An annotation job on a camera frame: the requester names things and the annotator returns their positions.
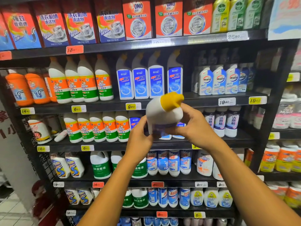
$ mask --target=person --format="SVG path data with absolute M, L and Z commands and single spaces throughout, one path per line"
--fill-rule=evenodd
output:
M 239 159 L 213 131 L 200 111 L 184 103 L 181 108 L 181 121 L 187 125 L 168 128 L 166 133 L 184 136 L 212 155 L 248 226 L 301 225 L 301 218 Z M 132 129 L 125 155 L 78 226 L 117 225 L 131 176 L 137 164 L 146 157 L 155 138 L 153 135 L 144 135 L 146 122 L 146 116 L 143 116 Z

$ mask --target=yellow cap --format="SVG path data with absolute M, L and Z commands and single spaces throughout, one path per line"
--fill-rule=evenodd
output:
M 160 99 L 161 106 L 166 112 L 180 107 L 182 101 L 184 101 L 184 95 L 176 92 L 164 94 Z

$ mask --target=white price tag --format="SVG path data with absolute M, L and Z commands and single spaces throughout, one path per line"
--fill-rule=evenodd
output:
M 63 188 L 65 186 L 64 182 L 53 182 L 53 187 Z
M 76 210 L 67 210 L 66 216 L 76 216 Z
M 126 110 L 141 110 L 141 102 L 126 103 Z
M 228 41 L 239 41 L 239 40 L 248 40 L 248 39 L 249 36 L 247 31 L 227 32 Z
M 208 187 L 208 182 L 195 182 L 194 186 L 195 187 L 200 187 L 200 188 L 207 188 Z
M 227 187 L 225 182 L 216 182 L 216 186 L 221 188 Z
M 219 98 L 219 106 L 236 105 L 236 98 Z

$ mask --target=washing machine cleaner box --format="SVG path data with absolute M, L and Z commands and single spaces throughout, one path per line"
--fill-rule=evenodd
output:
M 101 43 L 125 41 L 121 0 L 93 0 Z
M 42 47 L 39 40 L 42 36 L 27 3 L 5 6 L 2 14 L 17 49 Z
M 183 0 L 155 0 L 156 38 L 182 36 Z
M 72 45 L 95 44 L 95 33 L 88 0 L 61 0 Z
M 150 0 L 122 0 L 126 40 L 152 38 Z
M 45 47 L 70 45 L 58 0 L 36 1 L 33 7 Z
M 184 0 L 184 35 L 208 34 L 213 0 Z

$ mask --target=red price tag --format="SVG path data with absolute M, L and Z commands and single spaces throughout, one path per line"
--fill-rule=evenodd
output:
M 167 218 L 167 212 L 166 211 L 157 211 L 157 217 L 158 218 Z
M 154 188 L 162 188 L 164 187 L 164 182 L 151 182 L 151 186 Z
M 93 182 L 93 188 L 102 188 L 104 186 L 104 182 Z
M 84 45 L 74 45 L 66 47 L 66 54 L 81 54 L 84 53 Z
M 11 60 L 11 51 L 1 51 L 0 52 L 0 60 Z

